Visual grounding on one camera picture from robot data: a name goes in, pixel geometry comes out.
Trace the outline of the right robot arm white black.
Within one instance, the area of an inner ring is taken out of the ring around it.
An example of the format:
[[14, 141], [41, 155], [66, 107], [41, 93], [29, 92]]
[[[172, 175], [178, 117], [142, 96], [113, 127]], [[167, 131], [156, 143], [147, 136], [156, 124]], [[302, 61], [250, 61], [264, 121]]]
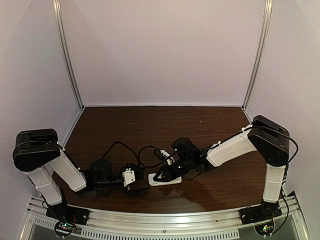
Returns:
[[173, 153], [159, 151], [164, 164], [148, 175], [148, 183], [152, 187], [180, 183], [192, 171], [209, 172], [239, 158], [257, 155], [266, 166], [261, 202], [240, 209], [239, 215], [243, 223], [271, 220], [282, 214], [279, 199], [289, 165], [296, 156], [290, 152], [291, 145], [299, 150], [286, 128], [257, 115], [238, 133], [204, 148], [197, 147], [188, 137], [177, 138], [171, 144]]

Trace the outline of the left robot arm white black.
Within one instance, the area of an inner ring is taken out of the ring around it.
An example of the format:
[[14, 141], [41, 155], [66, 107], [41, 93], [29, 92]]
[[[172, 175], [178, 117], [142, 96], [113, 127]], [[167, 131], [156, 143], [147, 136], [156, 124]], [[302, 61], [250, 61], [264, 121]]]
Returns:
[[25, 173], [47, 204], [47, 214], [67, 222], [79, 210], [68, 205], [63, 190], [55, 183], [56, 173], [81, 198], [106, 196], [115, 189], [134, 197], [146, 188], [133, 189], [131, 185], [144, 179], [144, 168], [128, 163], [119, 174], [112, 171], [112, 163], [102, 157], [91, 163], [89, 169], [80, 169], [59, 144], [53, 128], [25, 130], [17, 134], [12, 152], [13, 163]]

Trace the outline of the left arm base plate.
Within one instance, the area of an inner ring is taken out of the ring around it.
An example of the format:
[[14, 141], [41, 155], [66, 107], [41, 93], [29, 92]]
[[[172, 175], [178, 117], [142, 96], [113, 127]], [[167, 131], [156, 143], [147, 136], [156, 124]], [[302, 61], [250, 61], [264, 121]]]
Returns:
[[85, 226], [89, 213], [88, 209], [58, 204], [54, 206], [49, 205], [45, 215], [61, 222]]

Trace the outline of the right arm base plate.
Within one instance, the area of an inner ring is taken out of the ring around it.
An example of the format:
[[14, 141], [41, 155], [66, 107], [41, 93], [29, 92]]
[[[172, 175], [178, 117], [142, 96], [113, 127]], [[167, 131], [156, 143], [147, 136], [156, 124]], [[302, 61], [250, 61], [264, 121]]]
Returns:
[[278, 205], [275, 207], [271, 207], [269, 205], [263, 206], [262, 204], [257, 206], [247, 206], [245, 208], [241, 208], [238, 212], [243, 225], [271, 220], [274, 217], [282, 215], [281, 208]]

